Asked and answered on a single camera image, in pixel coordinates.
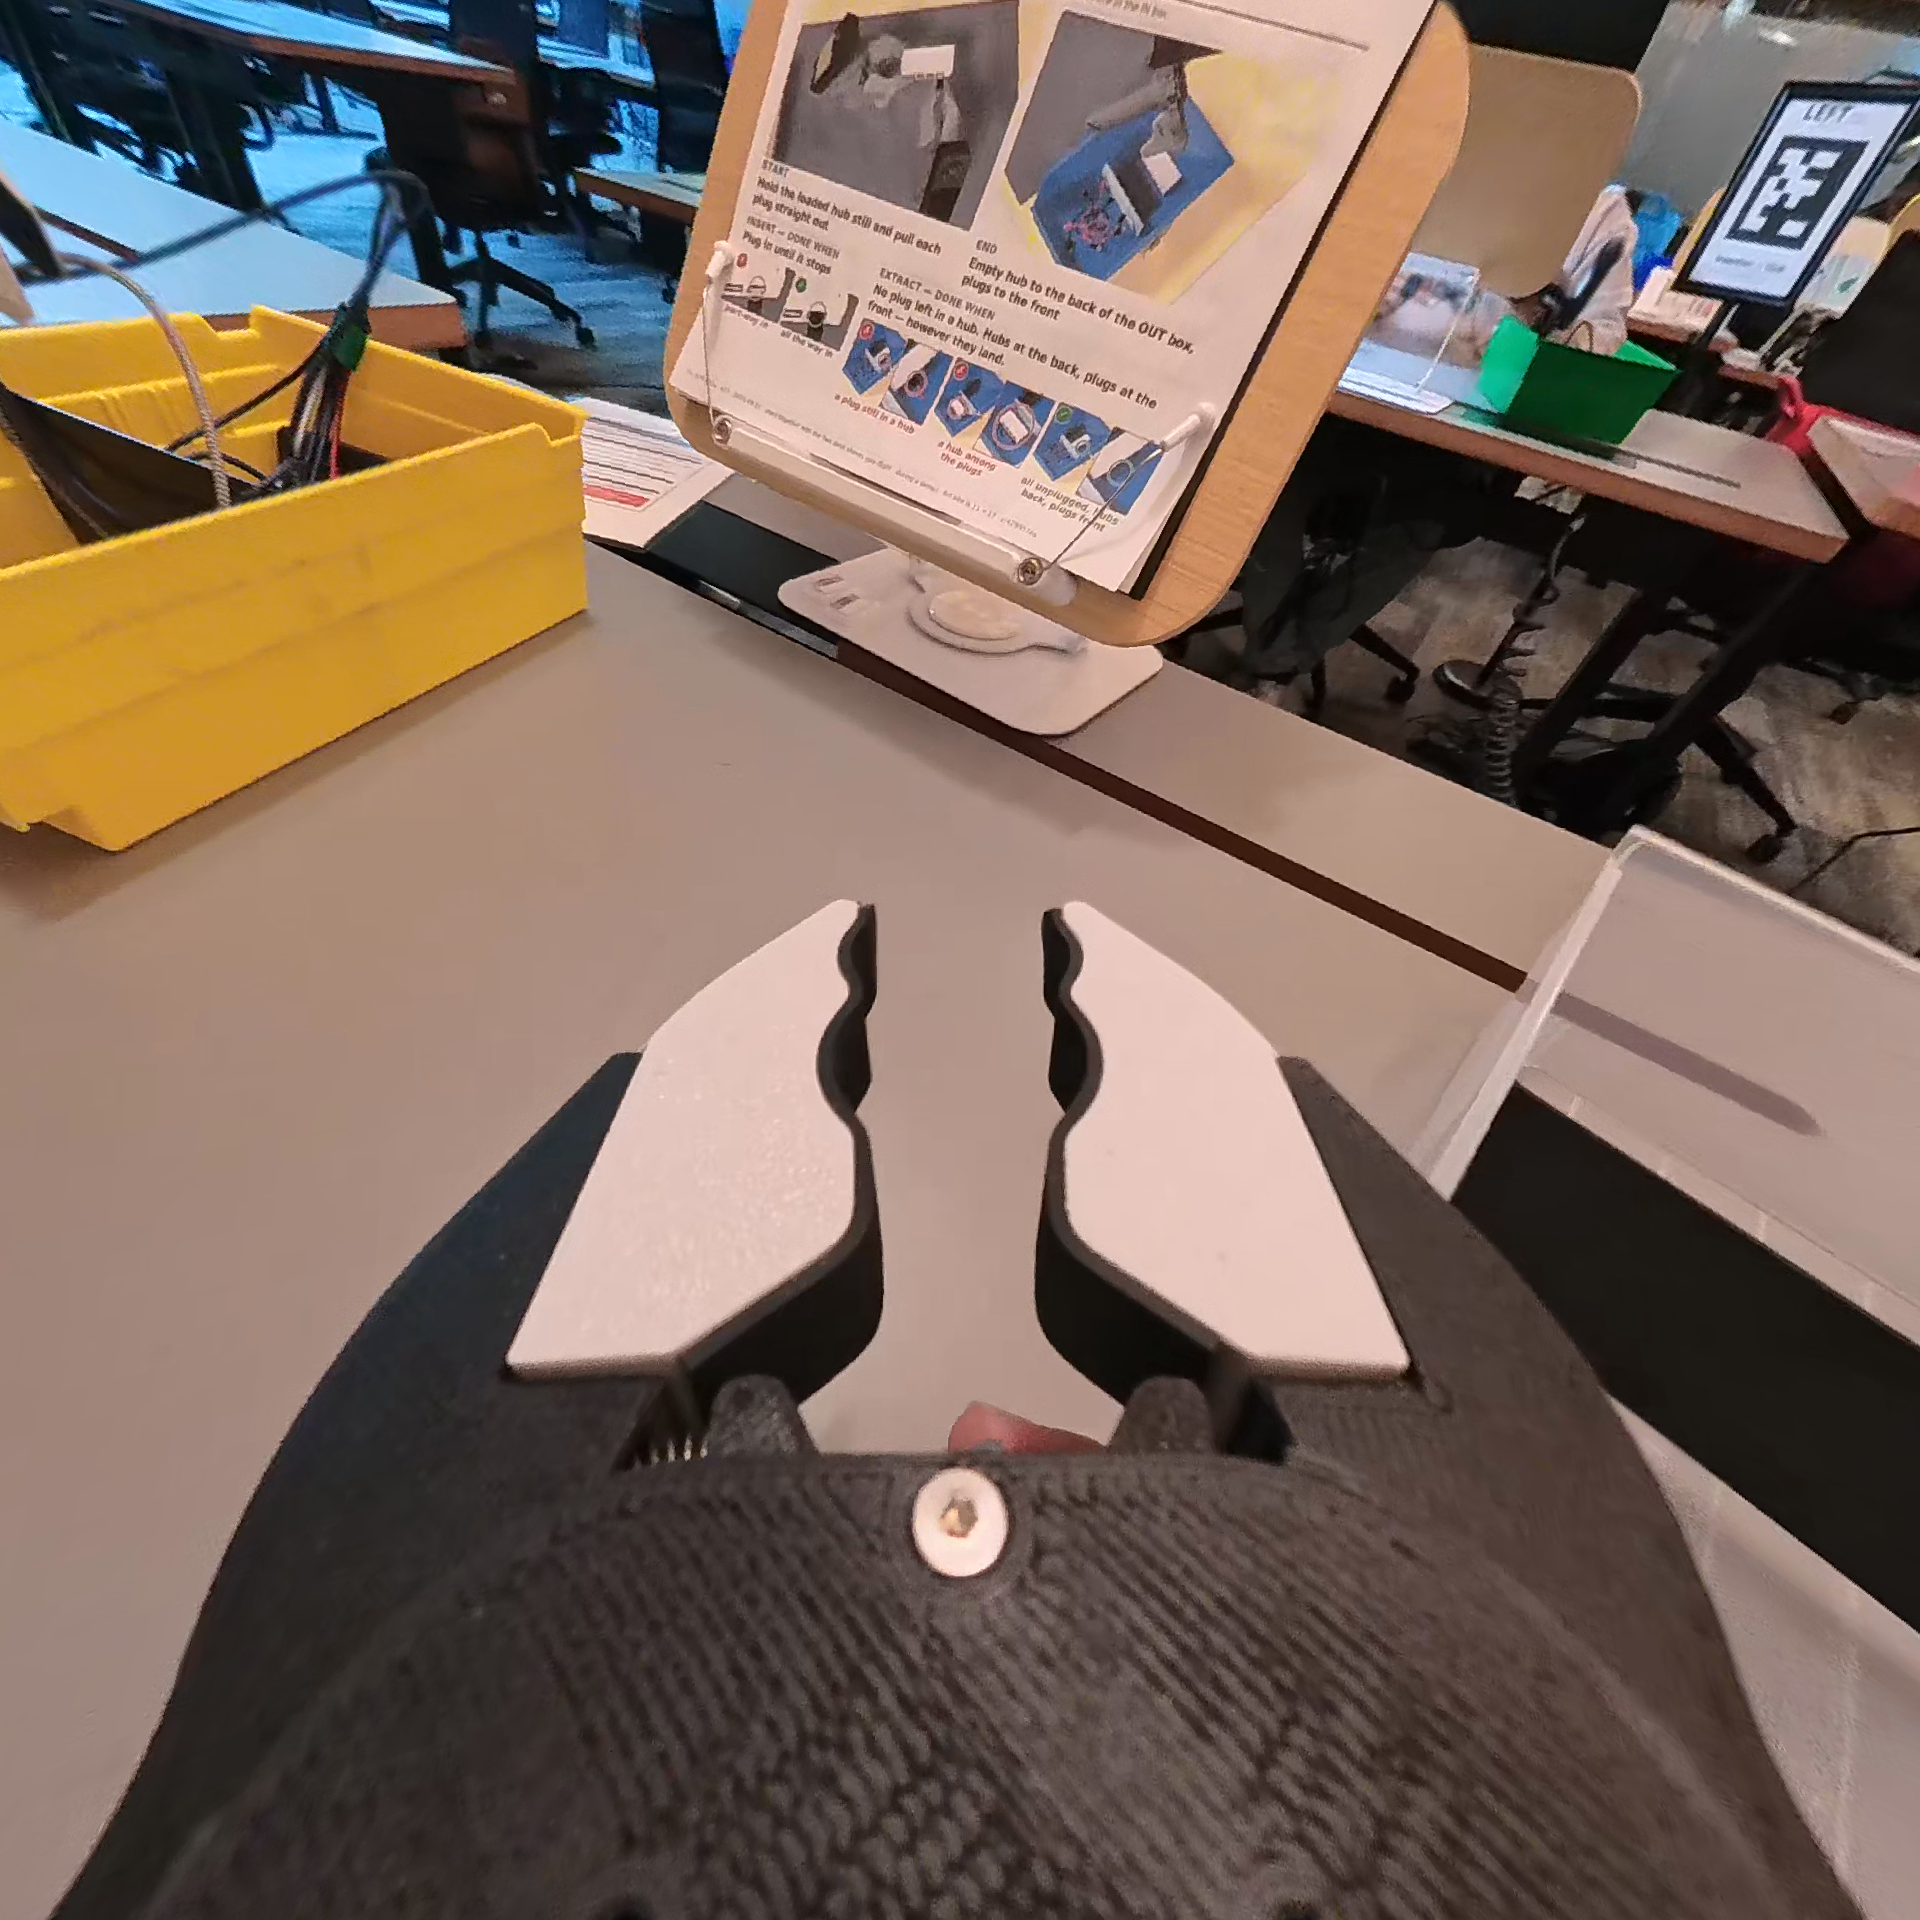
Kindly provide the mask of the clear acrylic sign holder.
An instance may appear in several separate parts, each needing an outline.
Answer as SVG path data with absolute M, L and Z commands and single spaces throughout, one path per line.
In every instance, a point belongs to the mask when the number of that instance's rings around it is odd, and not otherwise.
M 1416 415 L 1438 415 L 1462 403 L 1477 381 L 1472 348 L 1478 301 L 1477 267 L 1406 253 L 1336 390 Z

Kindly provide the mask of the wooden office desk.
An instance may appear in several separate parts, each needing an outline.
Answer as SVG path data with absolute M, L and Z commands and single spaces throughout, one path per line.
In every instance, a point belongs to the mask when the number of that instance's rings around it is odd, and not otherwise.
M 312 81 L 483 90 L 493 102 L 516 83 L 509 66 L 292 5 L 100 3 L 71 5 L 71 14 L 89 28 L 119 23 L 132 55 L 157 66 L 199 181 L 237 211 L 263 205 L 237 125 L 251 65 L 288 65 Z
M 1637 595 L 1517 737 L 1510 764 L 1517 804 L 1589 839 L 1656 817 L 1683 759 L 1707 750 L 1721 715 L 1782 657 L 1819 571 L 1849 543 L 1832 506 L 1788 446 L 1686 415 L 1653 411 L 1619 449 L 1535 439 L 1465 401 L 1416 414 L 1367 390 L 1335 390 L 1327 415 L 1540 478 L 1629 517 L 1615 561 Z M 1665 630 L 1684 589 L 1705 583 L 1707 562 L 1743 554 L 1768 555 L 1777 569 L 1747 602 L 1717 657 L 1684 692 L 1648 698 L 1637 737 L 1572 755 L 1579 727 L 1619 715 L 1638 698 L 1615 686 L 1615 673 L 1643 641 Z

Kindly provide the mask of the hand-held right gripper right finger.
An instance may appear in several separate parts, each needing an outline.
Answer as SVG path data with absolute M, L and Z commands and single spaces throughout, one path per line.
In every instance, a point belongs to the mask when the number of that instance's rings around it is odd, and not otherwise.
M 1229 999 L 1086 900 L 1040 929 L 1051 1019 L 1035 1310 L 1111 1401 L 1413 1387 L 1413 1356 L 1289 1068 Z

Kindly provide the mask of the black office chair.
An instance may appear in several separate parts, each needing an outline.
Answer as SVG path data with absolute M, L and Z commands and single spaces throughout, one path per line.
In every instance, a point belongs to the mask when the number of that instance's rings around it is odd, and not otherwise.
M 1532 699 L 1532 642 L 1565 564 L 1629 597 L 1551 695 Z M 1413 739 L 1414 762 L 1589 839 L 1653 825 L 1701 755 L 1765 820 L 1748 859 L 1774 861 L 1797 834 L 1728 722 L 1819 564 L 1702 525 L 1589 495 L 1559 535 L 1535 589 L 1486 662 L 1460 678 L 1478 703 Z
M 468 86 L 454 102 L 460 158 L 443 177 L 447 198 L 440 223 L 453 235 L 468 235 L 471 249 L 447 265 L 447 289 L 457 305 L 464 305 L 465 289 L 478 293 L 471 337 L 483 348 L 493 343 L 499 295 L 515 293 L 569 326 L 581 349 L 592 349 L 596 340 L 585 316 L 492 249 L 499 235 L 516 246 L 524 233 L 564 227 L 569 215 L 564 170 L 550 135 L 553 91 L 536 55 L 534 5 L 447 3 L 447 46 L 508 74 L 504 81 Z

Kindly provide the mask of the clear acrylic box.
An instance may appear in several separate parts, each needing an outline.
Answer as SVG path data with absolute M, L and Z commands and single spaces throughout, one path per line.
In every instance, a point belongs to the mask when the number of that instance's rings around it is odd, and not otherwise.
M 1918 1339 L 1913 957 L 1631 830 L 1440 1094 L 1433 1188 L 1515 1091 Z

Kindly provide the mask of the printed instruction sheet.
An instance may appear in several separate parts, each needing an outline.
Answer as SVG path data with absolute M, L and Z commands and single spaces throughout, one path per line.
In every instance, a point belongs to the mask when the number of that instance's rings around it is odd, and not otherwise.
M 1140 583 L 1433 5 L 772 5 L 673 401 Z

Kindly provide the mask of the wooden partition panel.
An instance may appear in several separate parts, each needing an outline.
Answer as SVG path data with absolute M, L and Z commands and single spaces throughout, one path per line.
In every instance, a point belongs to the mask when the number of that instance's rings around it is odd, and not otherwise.
M 1460 147 L 1411 252 L 1477 270 L 1502 298 L 1560 271 L 1640 116 L 1631 71 L 1469 47 Z

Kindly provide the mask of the framed marker sign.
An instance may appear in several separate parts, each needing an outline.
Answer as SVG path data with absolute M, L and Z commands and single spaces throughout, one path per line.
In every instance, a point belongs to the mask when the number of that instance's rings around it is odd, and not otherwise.
M 1793 305 L 1918 114 L 1915 81 L 1793 81 L 1747 147 L 1670 291 Z

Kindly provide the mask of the yellow plastic bin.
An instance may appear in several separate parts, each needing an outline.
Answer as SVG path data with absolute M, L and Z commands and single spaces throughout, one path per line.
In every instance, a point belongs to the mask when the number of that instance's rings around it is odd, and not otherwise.
M 369 469 L 105 543 L 5 449 L 3 825 L 129 849 L 582 612 L 582 431 L 372 343 Z

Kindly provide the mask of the person's right hand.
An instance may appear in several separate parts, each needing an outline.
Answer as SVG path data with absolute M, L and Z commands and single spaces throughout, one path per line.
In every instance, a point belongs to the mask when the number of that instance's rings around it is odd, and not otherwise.
M 1104 1450 L 1092 1435 L 1040 1425 L 987 1401 L 969 1404 L 947 1435 L 949 1455 L 1094 1455 Z

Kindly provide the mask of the green plastic bin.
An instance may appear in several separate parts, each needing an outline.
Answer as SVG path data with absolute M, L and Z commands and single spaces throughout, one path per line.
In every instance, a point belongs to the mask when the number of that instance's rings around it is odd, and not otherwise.
M 1478 361 L 1477 405 L 1535 437 L 1620 446 L 1676 378 L 1672 363 L 1631 343 L 1587 353 L 1504 317 Z

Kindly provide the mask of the paper with red label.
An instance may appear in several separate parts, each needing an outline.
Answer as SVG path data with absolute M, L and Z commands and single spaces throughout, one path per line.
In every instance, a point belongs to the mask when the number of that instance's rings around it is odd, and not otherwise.
M 641 550 L 703 506 L 731 469 L 689 446 L 667 415 L 569 397 L 582 414 L 582 537 Z

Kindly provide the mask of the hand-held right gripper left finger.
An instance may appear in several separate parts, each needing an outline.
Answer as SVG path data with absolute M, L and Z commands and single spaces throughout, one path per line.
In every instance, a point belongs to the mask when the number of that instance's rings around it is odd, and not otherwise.
M 878 916 L 832 900 L 644 1043 L 508 1350 L 516 1379 L 742 1377 L 804 1401 L 880 1323 Z

